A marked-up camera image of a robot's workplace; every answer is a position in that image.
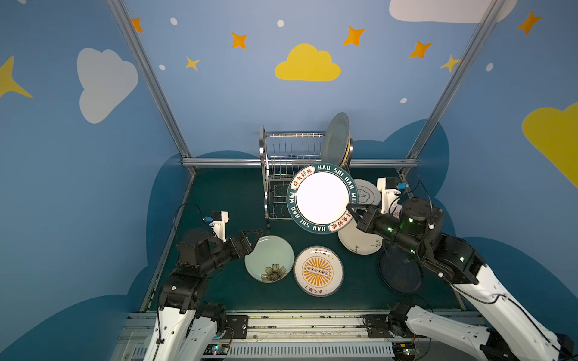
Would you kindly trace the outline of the white plate grey emblem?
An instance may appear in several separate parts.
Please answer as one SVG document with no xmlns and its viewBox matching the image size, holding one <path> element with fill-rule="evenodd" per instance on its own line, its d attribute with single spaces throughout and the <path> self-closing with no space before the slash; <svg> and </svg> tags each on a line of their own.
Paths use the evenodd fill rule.
<svg viewBox="0 0 578 361">
<path fill-rule="evenodd" d="M 382 194 L 376 185 L 363 179 L 355 179 L 355 184 L 358 190 L 359 204 L 378 206 L 381 203 Z"/>
</svg>

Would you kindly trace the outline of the light green flower plate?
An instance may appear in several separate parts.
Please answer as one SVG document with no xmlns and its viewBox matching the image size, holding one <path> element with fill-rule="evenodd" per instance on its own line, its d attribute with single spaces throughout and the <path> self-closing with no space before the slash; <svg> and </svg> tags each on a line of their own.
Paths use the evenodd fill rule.
<svg viewBox="0 0 578 361">
<path fill-rule="evenodd" d="M 262 283 L 275 283 L 285 278 L 294 265 L 294 250 L 279 236 L 259 238 L 254 250 L 245 257 L 249 275 Z"/>
</svg>

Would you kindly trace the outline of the white plate dark lettered rim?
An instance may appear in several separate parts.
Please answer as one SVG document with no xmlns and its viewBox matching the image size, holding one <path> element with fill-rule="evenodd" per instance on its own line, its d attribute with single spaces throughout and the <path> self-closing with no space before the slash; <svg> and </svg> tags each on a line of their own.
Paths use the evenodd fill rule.
<svg viewBox="0 0 578 361">
<path fill-rule="evenodd" d="M 291 179 L 286 205 L 291 219 L 318 235 L 338 233 L 353 216 L 349 205 L 358 204 L 355 180 L 346 170 L 320 162 L 299 170 Z"/>
</svg>

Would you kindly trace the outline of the plain pale green plate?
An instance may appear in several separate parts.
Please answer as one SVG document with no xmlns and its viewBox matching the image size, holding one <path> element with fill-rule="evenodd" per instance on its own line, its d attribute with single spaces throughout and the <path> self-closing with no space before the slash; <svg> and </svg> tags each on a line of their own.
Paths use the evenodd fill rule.
<svg viewBox="0 0 578 361">
<path fill-rule="evenodd" d="M 331 121 L 322 142 L 322 162 L 341 166 L 350 133 L 349 117 L 338 113 Z"/>
</svg>

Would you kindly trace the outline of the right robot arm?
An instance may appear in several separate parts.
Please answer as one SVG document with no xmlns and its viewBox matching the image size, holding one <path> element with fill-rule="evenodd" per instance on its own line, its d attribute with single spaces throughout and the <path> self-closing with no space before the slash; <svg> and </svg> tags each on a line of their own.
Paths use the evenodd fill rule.
<svg viewBox="0 0 578 361">
<path fill-rule="evenodd" d="M 472 326 L 399 303 L 385 329 L 395 337 L 422 335 L 478 360 L 575 360 L 573 340 L 540 324 L 498 280 L 481 254 L 467 241 L 443 232 L 442 209 L 422 198 L 402 205 L 400 216 L 374 205 L 350 203 L 348 212 L 364 233 L 375 234 L 461 294 L 489 322 Z"/>
</svg>

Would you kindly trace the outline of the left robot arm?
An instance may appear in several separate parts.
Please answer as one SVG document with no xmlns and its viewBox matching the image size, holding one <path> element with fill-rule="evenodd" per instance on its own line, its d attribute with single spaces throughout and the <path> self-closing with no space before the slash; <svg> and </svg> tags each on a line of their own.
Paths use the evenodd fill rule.
<svg viewBox="0 0 578 361">
<path fill-rule="evenodd" d="M 205 229 L 185 234 L 177 245 L 176 267 L 157 297 L 156 323 L 145 360 L 200 360 L 213 338 L 227 326 L 224 305 L 203 301 L 209 275 L 248 256 L 263 230 L 242 231 L 221 240 Z"/>
</svg>

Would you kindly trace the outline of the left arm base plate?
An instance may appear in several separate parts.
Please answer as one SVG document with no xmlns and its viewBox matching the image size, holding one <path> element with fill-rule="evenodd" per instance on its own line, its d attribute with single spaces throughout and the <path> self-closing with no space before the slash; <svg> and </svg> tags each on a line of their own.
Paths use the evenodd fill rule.
<svg viewBox="0 0 578 361">
<path fill-rule="evenodd" d="M 222 330 L 218 330 L 218 339 L 246 339 L 248 332 L 247 314 L 228 314 Z"/>
</svg>

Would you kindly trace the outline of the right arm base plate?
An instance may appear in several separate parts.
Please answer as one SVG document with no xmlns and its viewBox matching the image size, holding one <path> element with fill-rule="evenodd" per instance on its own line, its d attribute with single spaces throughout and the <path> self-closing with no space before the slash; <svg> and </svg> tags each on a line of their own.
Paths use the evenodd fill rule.
<svg viewBox="0 0 578 361">
<path fill-rule="evenodd" d="M 369 338 L 405 338 L 408 334 L 406 325 L 389 314 L 367 314 L 363 317 Z"/>
</svg>

